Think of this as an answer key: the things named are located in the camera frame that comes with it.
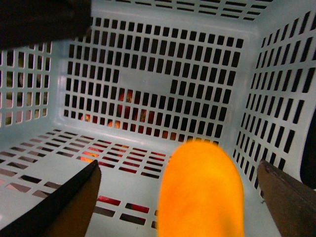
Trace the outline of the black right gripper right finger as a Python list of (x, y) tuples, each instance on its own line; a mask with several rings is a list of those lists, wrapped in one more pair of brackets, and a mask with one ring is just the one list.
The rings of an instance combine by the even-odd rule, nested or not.
[(316, 235), (316, 192), (261, 160), (257, 178), (263, 199), (282, 237)]

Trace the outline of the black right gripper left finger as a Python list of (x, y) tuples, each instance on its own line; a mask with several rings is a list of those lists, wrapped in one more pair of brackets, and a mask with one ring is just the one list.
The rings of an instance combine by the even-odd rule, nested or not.
[(94, 160), (44, 199), (0, 193), (2, 237), (83, 237), (98, 198), (101, 170)]

